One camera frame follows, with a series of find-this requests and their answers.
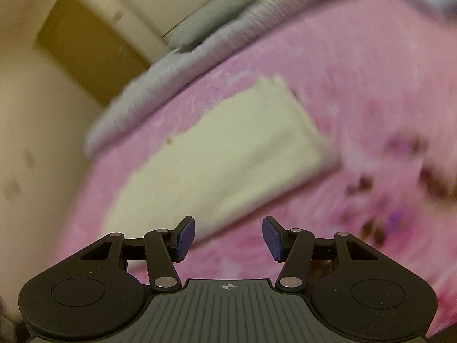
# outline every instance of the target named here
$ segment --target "ribbed rubber surface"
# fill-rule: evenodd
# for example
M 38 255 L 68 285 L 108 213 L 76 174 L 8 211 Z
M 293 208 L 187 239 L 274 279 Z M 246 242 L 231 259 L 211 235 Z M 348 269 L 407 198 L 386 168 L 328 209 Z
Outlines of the ribbed rubber surface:
M 39 338 L 31 343 L 40 343 Z M 143 315 L 100 343 L 353 343 L 322 325 L 296 295 L 267 280 L 190 280 L 154 297 Z M 425 343 L 417 338 L 411 343 Z

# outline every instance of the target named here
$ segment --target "bedroom wall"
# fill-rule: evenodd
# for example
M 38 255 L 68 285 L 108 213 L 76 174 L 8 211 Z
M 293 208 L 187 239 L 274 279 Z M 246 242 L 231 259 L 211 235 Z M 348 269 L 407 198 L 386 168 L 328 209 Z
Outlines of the bedroom wall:
M 33 47 L 55 1 L 0 0 L 0 302 L 13 318 L 21 286 L 49 265 L 90 167 L 84 134 L 101 112 Z

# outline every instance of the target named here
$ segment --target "gray blanket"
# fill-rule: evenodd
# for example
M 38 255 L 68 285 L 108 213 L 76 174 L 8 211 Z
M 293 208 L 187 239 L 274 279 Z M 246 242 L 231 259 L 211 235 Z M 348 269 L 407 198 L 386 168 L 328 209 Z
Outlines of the gray blanket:
M 95 156 L 134 129 L 197 77 L 273 28 L 323 0 L 257 0 L 195 50 L 173 51 L 132 80 L 87 134 L 85 153 Z

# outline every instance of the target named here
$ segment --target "pink bedspread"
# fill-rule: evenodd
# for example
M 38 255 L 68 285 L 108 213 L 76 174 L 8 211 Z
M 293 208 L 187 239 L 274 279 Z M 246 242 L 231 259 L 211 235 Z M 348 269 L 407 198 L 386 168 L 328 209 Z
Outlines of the pink bedspread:
M 56 260 L 98 238 L 118 190 L 167 137 L 194 125 L 205 110 L 252 86 L 258 76 L 281 73 L 340 151 L 343 167 L 194 246 L 177 265 L 180 277 L 276 280 L 281 265 L 261 235 L 266 215 L 285 227 L 333 237 L 338 230 L 358 236 L 369 218 L 383 226 L 396 212 L 400 221 L 385 227 L 381 251 L 435 289 L 439 309 L 429 333 L 457 321 L 456 207 L 430 200 L 418 186 L 423 158 L 385 151 L 387 140 L 407 128 L 428 138 L 430 159 L 453 164 L 456 53 L 457 27 L 436 22 L 404 0 L 335 0 L 299 16 L 194 82 L 99 157 Z M 373 190 L 348 197 L 347 186 L 362 173 L 373 176 Z M 134 274 L 147 282 L 143 269 Z

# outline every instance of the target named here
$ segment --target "white towel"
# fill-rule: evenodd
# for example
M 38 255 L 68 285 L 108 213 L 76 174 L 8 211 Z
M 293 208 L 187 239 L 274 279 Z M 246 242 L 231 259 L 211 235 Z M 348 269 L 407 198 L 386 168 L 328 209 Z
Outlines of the white towel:
M 337 163 L 283 78 L 262 78 L 226 99 L 134 172 L 102 235 L 142 237 L 196 220 L 211 235 Z

